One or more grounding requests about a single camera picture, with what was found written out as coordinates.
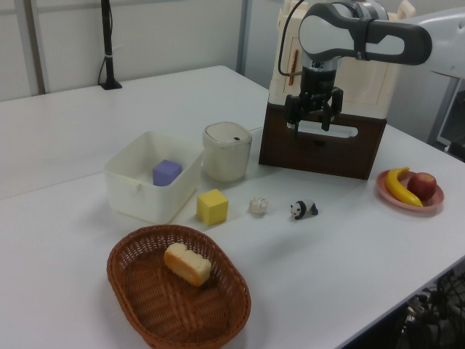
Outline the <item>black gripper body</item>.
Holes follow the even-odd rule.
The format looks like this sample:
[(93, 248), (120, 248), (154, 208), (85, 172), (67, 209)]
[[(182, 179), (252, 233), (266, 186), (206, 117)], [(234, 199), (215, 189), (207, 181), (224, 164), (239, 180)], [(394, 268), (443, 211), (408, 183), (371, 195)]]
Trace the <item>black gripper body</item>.
[(321, 109), (333, 96), (336, 70), (302, 68), (299, 99), (303, 109)]

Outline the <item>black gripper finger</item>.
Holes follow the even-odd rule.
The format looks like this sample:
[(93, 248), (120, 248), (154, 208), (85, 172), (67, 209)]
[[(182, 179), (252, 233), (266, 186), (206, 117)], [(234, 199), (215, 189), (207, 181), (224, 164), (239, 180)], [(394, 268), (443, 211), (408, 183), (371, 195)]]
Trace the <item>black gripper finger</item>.
[(294, 138), (296, 139), (299, 132), (299, 123), (306, 119), (310, 112), (310, 97), (307, 93), (302, 96), (287, 95), (284, 106), (284, 118), (286, 122), (294, 127)]
[(320, 117), (322, 130), (328, 131), (333, 119), (341, 113), (343, 96), (343, 90), (338, 87), (334, 87), (329, 94), (325, 95)]

